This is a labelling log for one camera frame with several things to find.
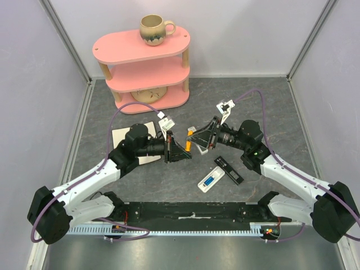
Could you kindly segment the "white remote with back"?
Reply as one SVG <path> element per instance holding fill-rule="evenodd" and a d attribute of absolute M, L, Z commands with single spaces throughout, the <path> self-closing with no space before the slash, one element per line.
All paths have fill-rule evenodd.
<path fill-rule="evenodd" d="M 197 186 L 203 193 L 207 193 L 224 175 L 225 171 L 219 166 L 216 166 Z"/>

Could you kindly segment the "orange handled screwdriver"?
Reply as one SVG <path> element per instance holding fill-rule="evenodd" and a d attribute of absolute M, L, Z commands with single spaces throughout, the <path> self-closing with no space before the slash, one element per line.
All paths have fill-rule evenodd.
<path fill-rule="evenodd" d="M 192 135 L 195 131 L 195 127 L 190 127 L 188 128 L 188 131 L 187 131 L 187 136 L 189 137 L 190 135 Z M 187 152 L 190 152 L 191 151 L 191 145 L 192 145 L 192 142 L 188 139 L 186 139 L 186 146 L 185 146 L 185 150 Z"/>

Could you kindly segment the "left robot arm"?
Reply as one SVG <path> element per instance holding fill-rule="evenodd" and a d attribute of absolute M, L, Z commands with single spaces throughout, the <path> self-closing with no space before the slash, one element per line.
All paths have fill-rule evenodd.
<path fill-rule="evenodd" d="M 173 163 L 192 156 L 174 139 L 172 131 L 164 137 L 153 138 L 144 124 L 134 124 L 116 148 L 94 168 L 78 178 L 49 189 L 36 190 L 27 215 L 32 224 L 32 242 L 54 244 L 69 229 L 94 219 L 118 221 L 123 216 L 122 201 L 107 193 L 91 201 L 86 198 L 105 185 L 115 182 L 139 166 L 143 156 L 163 156 Z"/>

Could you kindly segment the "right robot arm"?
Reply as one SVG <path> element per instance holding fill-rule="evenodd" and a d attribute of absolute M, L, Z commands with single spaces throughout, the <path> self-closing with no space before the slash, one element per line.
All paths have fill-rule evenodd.
<path fill-rule="evenodd" d="M 208 125 L 195 131 L 187 140 L 203 148 L 213 149 L 223 144 L 243 151 L 241 161 L 249 169 L 270 178 L 299 199 L 273 195 L 260 204 L 258 216 L 263 221 L 286 217 L 311 225 L 325 240 L 337 243 L 359 221 L 359 211 L 350 189 L 341 182 L 330 184 L 284 161 L 263 142 L 258 122 L 245 120 L 239 130 L 229 128 L 215 116 Z"/>

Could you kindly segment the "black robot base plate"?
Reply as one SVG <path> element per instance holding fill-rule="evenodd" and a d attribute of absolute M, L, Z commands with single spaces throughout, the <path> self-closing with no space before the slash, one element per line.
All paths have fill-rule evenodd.
<path fill-rule="evenodd" d="M 240 222 L 278 222 L 268 207 L 245 202 L 127 202 L 115 207 L 114 221 L 144 222 L 156 218 L 230 219 Z"/>

